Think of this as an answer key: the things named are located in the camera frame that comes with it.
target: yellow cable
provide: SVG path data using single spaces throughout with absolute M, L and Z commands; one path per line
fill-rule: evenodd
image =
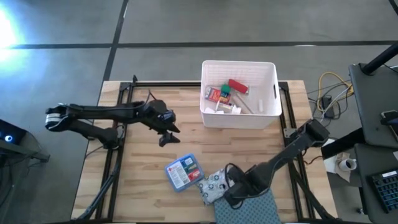
M 329 74 L 329 75 L 334 75 L 334 76 L 335 76 L 336 78 L 338 78 L 342 83 L 344 83 L 344 85 L 346 85 L 347 88 L 349 88 L 347 94 L 344 95 L 344 96 L 342 96 L 342 97 L 340 97 L 340 99 L 345 99 L 346 97 L 352 96 L 352 95 L 354 94 L 354 88 L 353 88 L 353 85 L 352 85 L 352 84 L 349 84 L 349 83 L 345 82 L 339 75 L 337 75 L 337 74 L 334 73 L 334 72 L 325 72 L 324 74 L 322 74 L 322 75 L 319 77 L 319 81 L 318 81 L 319 90 L 318 90 L 317 106 L 318 106 L 318 110 L 320 110 L 321 112 L 323 112 L 323 109 L 322 109 L 322 107 L 320 106 L 320 100 L 321 100 L 320 98 L 321 98 L 321 93 L 322 93 L 322 78 L 323 78 L 325 75 L 327 75 L 327 74 Z

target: wooden table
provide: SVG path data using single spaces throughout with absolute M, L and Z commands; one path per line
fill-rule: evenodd
M 104 82 L 98 105 L 115 105 L 119 84 L 120 82 Z M 301 126 L 312 117 L 304 82 L 288 81 L 288 84 L 296 123 Z M 268 161 L 283 149 L 280 121 L 276 119 L 264 130 L 205 128 L 199 109 L 200 88 L 152 87 L 150 90 L 156 98 L 164 100 L 177 115 L 176 125 L 181 133 L 176 134 L 176 137 L 181 143 L 159 147 L 159 136 L 153 130 L 149 131 L 142 124 L 128 126 L 113 220 L 215 222 L 214 207 L 203 205 L 199 190 L 192 186 L 183 192 L 174 192 L 164 167 L 191 152 L 206 175 L 223 168 L 228 162 L 247 170 L 254 164 Z M 144 100 L 146 96 L 147 88 L 134 89 L 134 101 Z M 99 120 L 95 121 L 95 125 L 107 128 L 112 125 L 112 121 Z M 88 152 L 98 146 L 98 141 L 90 142 Z M 311 161 L 319 155 L 320 149 L 309 149 L 304 159 Z M 73 218 L 81 215 L 98 193 L 105 157 L 106 151 L 99 150 L 85 160 L 72 212 Z M 323 161 L 316 160 L 306 166 L 306 171 L 312 192 L 326 210 L 336 217 L 335 203 Z M 287 166 L 275 173 L 271 189 L 280 219 L 283 222 L 297 221 Z M 302 207 L 306 211 L 303 194 L 300 196 Z M 105 203 L 103 216 L 107 211 L 108 204 Z

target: white label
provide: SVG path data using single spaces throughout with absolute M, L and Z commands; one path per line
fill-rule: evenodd
M 383 176 L 383 177 L 389 177 L 389 176 L 391 176 L 391 175 L 396 175 L 396 174 L 397 174 L 397 172 L 396 172 L 396 171 L 391 171 L 391 172 L 388 172 L 388 173 L 382 174 L 382 176 Z
M 191 158 L 185 160 L 185 165 L 189 166 L 191 163 L 193 163 Z
M 185 173 L 180 161 L 167 168 L 167 172 L 169 173 L 173 184 L 177 189 L 190 182 L 188 175 Z

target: blue box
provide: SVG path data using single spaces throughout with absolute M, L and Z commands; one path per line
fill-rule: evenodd
M 189 188 L 205 177 L 205 173 L 192 153 L 167 165 L 164 170 L 176 192 Z

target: green object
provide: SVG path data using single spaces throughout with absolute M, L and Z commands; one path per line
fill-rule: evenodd
M 229 85 L 224 84 L 224 85 L 221 86 L 221 92 L 230 93 L 230 91 L 231 91 L 231 87 L 229 87 Z

